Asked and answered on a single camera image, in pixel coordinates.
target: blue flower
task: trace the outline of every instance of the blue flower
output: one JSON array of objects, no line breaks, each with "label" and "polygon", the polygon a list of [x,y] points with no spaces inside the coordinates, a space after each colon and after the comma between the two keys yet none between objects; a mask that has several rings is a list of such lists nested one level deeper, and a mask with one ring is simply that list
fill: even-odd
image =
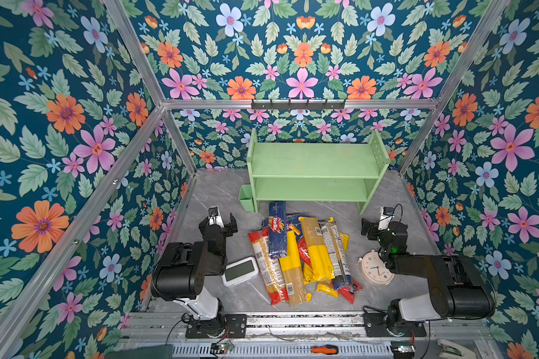
[{"label": "blue flower", "polygon": [[46,164],[46,167],[51,168],[51,169],[52,169],[52,173],[55,174],[56,171],[59,171],[59,170],[60,170],[60,165],[61,165],[61,162],[56,161],[56,159],[52,159],[51,162],[48,162],[48,163]]},{"label": "blue flower", "polygon": [[30,88],[32,88],[32,89],[36,88],[36,86],[32,85],[32,82],[34,82],[33,79],[28,78],[28,80],[26,80],[26,78],[23,75],[20,75],[20,79],[22,81],[18,82],[18,84],[20,86],[25,86],[27,91],[30,90]]},{"label": "blue flower", "polygon": [[244,15],[244,18],[242,18],[240,21],[243,22],[244,25],[251,25],[252,18]]},{"label": "blue flower", "polygon": [[164,20],[160,20],[160,27],[162,28],[163,31],[166,31],[168,30],[168,23],[167,22],[164,22]]},{"label": "blue flower", "polygon": [[140,26],[140,31],[143,31],[144,34],[147,34],[150,29],[148,29],[148,25],[145,22],[139,22],[138,25]]},{"label": "blue flower", "polygon": [[295,23],[288,24],[286,31],[288,31],[290,35],[296,32],[297,30],[295,29]]},{"label": "blue flower", "polygon": [[82,351],[82,349],[86,346],[86,337],[78,339],[78,345],[74,348],[74,350],[77,350],[79,352]]},{"label": "blue flower", "polygon": [[53,197],[58,197],[58,194],[56,192],[56,187],[52,187],[50,190],[47,187],[44,187],[44,192],[46,192],[45,195],[42,196],[42,199],[48,198],[48,200],[51,202]]},{"label": "blue flower", "polygon": [[447,30],[451,26],[451,19],[447,19],[447,21],[444,21],[441,23],[441,28],[444,30]]},{"label": "blue flower", "polygon": [[8,257],[8,254],[10,252],[16,252],[16,241],[9,241],[9,239],[7,238],[4,238],[4,245],[3,246],[0,246],[0,252],[4,252],[2,253],[3,256],[5,257]]},{"label": "blue flower", "polygon": [[78,274],[80,275],[80,276],[78,277],[78,279],[84,279],[84,278],[86,278],[86,274],[88,274],[88,272],[90,271],[89,269],[86,269],[86,268],[87,268],[87,267],[84,266],[84,268],[82,268],[82,269],[80,269],[80,270],[78,271]]},{"label": "blue flower", "polygon": [[7,184],[11,184],[9,178],[12,178],[12,175],[6,175],[6,172],[4,170],[0,171],[0,187],[4,185],[4,182]]},{"label": "blue flower", "polygon": [[316,28],[313,29],[313,32],[317,32],[317,34],[321,34],[323,31],[323,22],[321,24],[316,24]]}]

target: floral wallpaper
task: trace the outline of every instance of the floral wallpaper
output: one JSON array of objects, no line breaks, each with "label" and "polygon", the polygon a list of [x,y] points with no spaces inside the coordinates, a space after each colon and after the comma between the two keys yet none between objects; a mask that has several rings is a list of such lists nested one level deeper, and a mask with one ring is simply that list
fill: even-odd
[{"label": "floral wallpaper", "polygon": [[[0,1],[0,319],[152,109],[101,2]],[[186,176],[160,123],[9,357],[103,358]]]},{"label": "floral wallpaper", "polygon": [[539,1],[512,2],[408,170],[445,255],[496,289],[506,357],[539,358]]}]

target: marble surface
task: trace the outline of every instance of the marble surface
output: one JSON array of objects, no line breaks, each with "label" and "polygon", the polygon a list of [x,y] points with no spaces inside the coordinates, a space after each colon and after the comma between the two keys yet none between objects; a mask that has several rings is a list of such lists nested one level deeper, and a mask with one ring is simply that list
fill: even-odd
[{"label": "marble surface", "polygon": [[[237,195],[242,184],[249,183],[246,170],[236,171],[200,171],[196,176],[196,183],[187,207],[186,215],[179,228],[177,242],[194,242],[201,240],[198,223],[208,214],[208,208],[218,206],[224,222],[229,222],[230,212],[236,217],[238,233],[228,238],[228,262],[235,262],[253,255],[253,249],[247,234],[260,229],[261,220],[267,217],[268,202],[260,203],[260,213],[244,212]],[[364,218],[379,220],[381,206],[403,205],[403,223],[408,228],[408,245],[410,253],[435,254],[435,244],[429,239],[425,223],[420,213],[413,205],[403,180],[396,171],[387,171],[368,205]],[[395,298],[409,298],[428,292],[425,279],[396,275],[388,285],[375,286],[362,278],[358,267],[358,258],[364,256],[372,249],[379,248],[379,244],[366,240],[360,235],[361,218],[355,203],[348,202],[288,202],[287,213],[305,212],[312,217],[326,219],[333,217],[339,231],[349,235],[347,258],[353,277],[363,285],[364,289],[357,292],[353,305],[344,298],[334,298],[323,292],[316,292],[316,283],[306,286],[306,291],[312,293],[312,300],[291,308],[288,303],[270,305],[266,288],[261,276],[232,287],[224,287],[219,276],[208,276],[205,287],[210,293],[220,298],[227,312],[245,311],[347,311],[361,310],[363,305],[372,305],[378,308],[387,308]],[[165,302],[153,298],[150,311],[180,312],[185,311],[175,302]]]}]

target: clock face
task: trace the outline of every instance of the clock face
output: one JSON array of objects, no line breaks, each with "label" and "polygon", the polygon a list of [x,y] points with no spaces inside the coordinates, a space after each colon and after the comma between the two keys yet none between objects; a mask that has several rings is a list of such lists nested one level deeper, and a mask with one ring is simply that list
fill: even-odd
[{"label": "clock face", "polygon": [[361,259],[361,274],[373,284],[388,284],[394,277],[379,258],[377,252],[367,253]]}]

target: orange screwdriver handle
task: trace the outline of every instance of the orange screwdriver handle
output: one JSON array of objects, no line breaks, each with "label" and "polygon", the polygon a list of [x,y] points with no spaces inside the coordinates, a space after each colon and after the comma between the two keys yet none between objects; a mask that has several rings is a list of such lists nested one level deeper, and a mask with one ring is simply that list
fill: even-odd
[{"label": "orange screwdriver handle", "polygon": [[324,346],[313,346],[311,352],[315,354],[335,355],[339,353],[339,349],[335,345],[326,344]]}]

